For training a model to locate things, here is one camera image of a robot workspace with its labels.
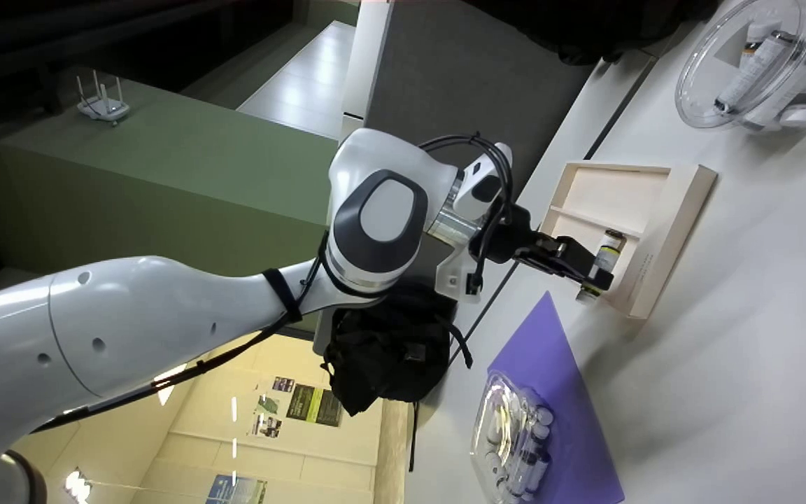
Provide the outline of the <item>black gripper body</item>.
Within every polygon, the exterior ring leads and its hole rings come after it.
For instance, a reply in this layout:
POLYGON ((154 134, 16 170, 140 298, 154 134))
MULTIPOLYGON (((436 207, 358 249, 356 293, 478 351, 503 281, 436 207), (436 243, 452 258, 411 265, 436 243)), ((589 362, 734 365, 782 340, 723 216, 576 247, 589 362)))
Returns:
POLYGON ((522 260, 548 275, 585 281, 594 256, 571 235, 547 235, 530 223, 530 214, 516 207, 489 235, 487 258, 495 263, 522 260))

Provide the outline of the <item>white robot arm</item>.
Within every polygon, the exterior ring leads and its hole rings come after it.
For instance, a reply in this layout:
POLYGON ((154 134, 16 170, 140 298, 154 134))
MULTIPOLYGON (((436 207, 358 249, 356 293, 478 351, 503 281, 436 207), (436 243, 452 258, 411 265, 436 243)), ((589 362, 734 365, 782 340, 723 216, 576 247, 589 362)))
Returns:
POLYGON ((407 144, 358 130, 328 176, 328 229, 310 260, 249 278, 170 258, 112 258, 0 292, 0 504, 46 504, 42 473, 14 450, 32 431, 85 419, 211 372, 281 327, 320 313, 330 393, 422 400, 467 354, 457 300, 489 260, 522 260, 604 292, 614 272, 579 242, 551 237, 512 201, 512 152, 475 134, 478 156, 446 165, 449 138, 407 144))

